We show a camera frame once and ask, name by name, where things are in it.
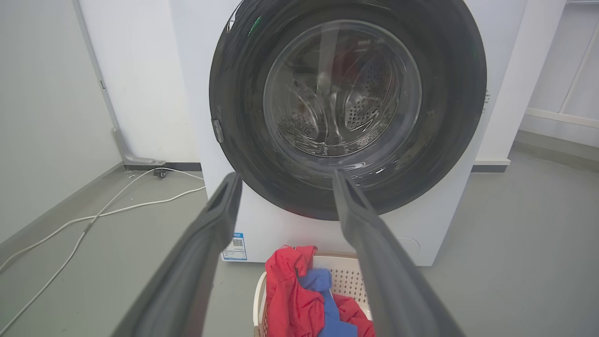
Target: white plastic basket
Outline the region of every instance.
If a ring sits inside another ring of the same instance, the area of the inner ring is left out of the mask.
[[[353,254],[335,252],[316,252],[312,262],[313,269],[326,268],[331,271],[332,293],[349,296],[356,300],[369,320],[372,320],[368,297],[362,280],[358,259]],[[254,337],[268,336],[268,317],[266,314],[266,272],[260,276],[254,295]]]

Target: power cord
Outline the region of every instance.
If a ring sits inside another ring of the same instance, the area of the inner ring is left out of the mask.
[[[179,170],[174,170],[173,168],[160,167],[159,169],[160,169],[160,170],[168,170],[168,171],[179,172],[179,173],[186,174],[186,175],[188,175],[188,176],[190,176],[190,177],[194,177],[194,178],[197,178],[197,179],[204,180],[204,179],[203,179],[203,178],[201,178],[201,177],[194,176],[194,175],[192,175],[192,174],[189,174],[189,173],[187,173],[187,172],[183,172],[183,171],[179,171]],[[48,286],[49,286],[49,285],[52,283],[52,281],[54,281],[54,279],[55,279],[55,278],[58,276],[58,274],[60,274],[60,272],[62,271],[62,269],[64,269],[64,268],[65,268],[65,266],[66,266],[66,265],[69,263],[69,261],[71,261],[71,259],[72,259],[73,255],[75,255],[75,252],[76,252],[76,251],[77,251],[77,249],[79,248],[79,244],[81,244],[81,241],[83,240],[83,237],[85,236],[85,234],[87,234],[87,232],[90,230],[90,228],[92,228],[93,224],[96,222],[96,220],[97,220],[97,219],[98,219],[100,216],[107,216],[107,215],[111,215],[111,214],[115,214],[115,213],[119,213],[119,212],[124,212],[124,211],[126,211],[126,210],[130,210],[130,209],[138,208],[138,207],[141,207],[141,206],[147,206],[147,205],[151,205],[151,204],[166,203],[166,202],[169,202],[169,201],[175,200],[175,199],[177,199],[177,198],[179,198],[179,197],[182,197],[182,196],[184,196],[184,195],[186,195],[186,194],[189,194],[189,193],[192,193],[192,192],[201,191],[202,189],[205,189],[205,186],[204,186],[204,187],[201,187],[201,188],[192,189],[192,190],[190,190],[190,191],[183,192],[183,193],[181,193],[181,194],[179,194],[179,195],[177,195],[177,196],[175,196],[175,197],[172,197],[172,198],[170,198],[170,199],[166,199],[166,200],[159,200],[159,201],[151,201],[151,202],[148,202],[148,203],[137,204],[137,205],[133,205],[133,206],[129,206],[129,207],[125,207],[125,208],[121,208],[121,209],[118,209],[118,210],[114,210],[114,211],[112,211],[112,212],[103,213],[103,211],[105,211],[105,210],[106,210],[106,208],[108,208],[108,207],[109,207],[109,206],[112,204],[112,202],[113,202],[113,201],[115,201],[115,199],[116,199],[116,198],[118,198],[118,197],[119,197],[119,195],[121,195],[121,193],[122,193],[122,192],[124,192],[124,191],[125,191],[125,190],[126,190],[128,187],[129,187],[129,186],[131,186],[131,185],[132,185],[132,184],[133,184],[135,181],[137,181],[139,178],[141,178],[141,177],[145,176],[146,174],[148,174],[148,173],[152,172],[153,170],[154,170],[154,169],[151,169],[151,170],[149,170],[149,171],[146,171],[146,172],[144,172],[143,174],[139,175],[139,177],[135,178],[135,179],[134,179],[132,182],[130,182],[130,183],[127,185],[127,186],[125,186],[125,188],[124,188],[124,189],[121,189],[121,190],[120,190],[120,192],[119,192],[117,195],[115,195],[115,196],[114,196],[114,198],[112,198],[112,199],[111,199],[111,200],[110,200],[110,201],[109,201],[109,202],[106,204],[106,206],[104,206],[104,207],[102,208],[102,210],[100,210],[100,212],[98,212],[98,214],[96,214],[95,216],[87,216],[87,217],[85,217],[85,218],[79,218],[79,219],[75,219],[75,220],[71,220],[71,221],[67,222],[66,224],[64,224],[63,226],[61,226],[59,229],[57,229],[56,231],[54,231],[52,234],[50,234],[50,235],[48,235],[47,237],[45,237],[43,240],[41,240],[41,241],[39,241],[39,242],[37,242],[37,243],[35,243],[35,244],[33,244],[33,245],[31,245],[31,246],[29,246],[29,247],[25,248],[25,249],[22,249],[22,250],[20,250],[20,251],[16,252],[16,253],[15,253],[15,254],[13,254],[11,257],[9,257],[9,258],[8,258],[8,259],[7,259],[7,260],[6,260],[6,261],[5,261],[5,262],[2,264],[2,266],[0,266],[0,272],[1,272],[2,270],[4,270],[4,269],[5,269],[5,267],[6,267],[6,266],[8,266],[8,263],[9,263],[9,262],[10,262],[12,259],[14,259],[15,257],[19,256],[20,254],[23,254],[24,252],[26,252],[26,251],[29,251],[30,249],[33,249],[33,248],[35,248],[36,246],[38,246],[38,245],[40,245],[40,244],[44,243],[45,241],[47,241],[48,239],[50,239],[50,238],[51,238],[51,237],[53,237],[54,235],[58,234],[60,231],[64,230],[64,229],[65,229],[65,228],[67,228],[68,226],[70,226],[70,225],[72,225],[72,224],[74,224],[74,223],[76,223],[76,222],[79,222],[79,221],[83,221],[83,220],[87,220],[87,219],[92,219],[92,220],[90,221],[90,223],[87,225],[87,227],[85,228],[85,230],[83,231],[83,233],[81,234],[81,236],[79,237],[79,240],[77,240],[77,243],[75,244],[75,247],[73,248],[73,251],[71,252],[71,255],[69,255],[69,257],[68,257],[68,258],[66,259],[66,261],[65,261],[65,262],[62,264],[62,266],[61,266],[61,267],[60,267],[60,268],[59,268],[59,269],[56,271],[56,273],[54,273],[54,275],[53,275],[53,276],[52,276],[52,277],[51,277],[51,278],[48,280],[48,282],[46,282],[46,284],[44,285],[44,287],[42,287],[42,289],[41,289],[40,291],[38,291],[38,293],[37,293],[37,294],[36,294],[36,295],[35,295],[35,296],[34,296],[34,297],[33,297],[33,298],[32,298],[32,299],[29,301],[29,302],[27,302],[27,304],[26,304],[26,305],[25,305],[25,306],[24,306],[24,307],[23,307],[23,308],[22,308],[22,309],[21,309],[21,310],[20,310],[20,311],[19,311],[19,312],[18,312],[18,313],[17,313],[17,314],[14,316],[14,317],[13,317],[13,319],[12,319],[12,320],[10,320],[10,322],[8,322],[8,324],[6,324],[6,326],[5,326],[5,327],[4,327],[2,330],[0,330],[0,336],[2,336],[2,335],[3,335],[3,334],[4,334],[4,333],[5,333],[7,330],[8,330],[8,328],[9,328],[11,325],[13,325],[13,323],[14,323],[14,322],[15,322],[15,321],[16,321],[16,320],[17,320],[17,319],[18,319],[18,318],[19,318],[19,317],[20,317],[20,316],[21,316],[21,315],[22,315],[22,314],[25,312],[25,310],[27,310],[27,308],[28,308],[29,306],[31,306],[35,300],[37,300],[37,299],[38,299],[38,297],[39,297],[39,296],[40,296],[40,295],[41,295],[41,294],[44,292],[44,290],[46,290],[46,288],[48,288]]]

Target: front-loading washing machine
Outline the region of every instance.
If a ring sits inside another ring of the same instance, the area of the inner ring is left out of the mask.
[[[432,265],[501,86],[525,0],[171,0],[208,196],[246,183],[222,258],[351,252],[348,172]]]

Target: black round door frame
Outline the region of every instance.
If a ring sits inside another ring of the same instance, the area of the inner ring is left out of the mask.
[[[381,174],[355,177],[378,213],[427,192],[470,144],[485,102],[486,61],[462,0],[245,0],[234,15],[214,54],[211,115],[233,168],[278,207],[337,220],[330,177],[307,177],[277,151],[262,108],[276,56],[294,36],[320,23],[349,19],[380,26],[406,45],[420,72],[420,117],[409,138],[381,163]]]

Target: blue and white label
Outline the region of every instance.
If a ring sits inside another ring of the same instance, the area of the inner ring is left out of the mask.
[[[233,240],[223,251],[223,260],[247,261],[246,242],[243,233],[233,233]]]

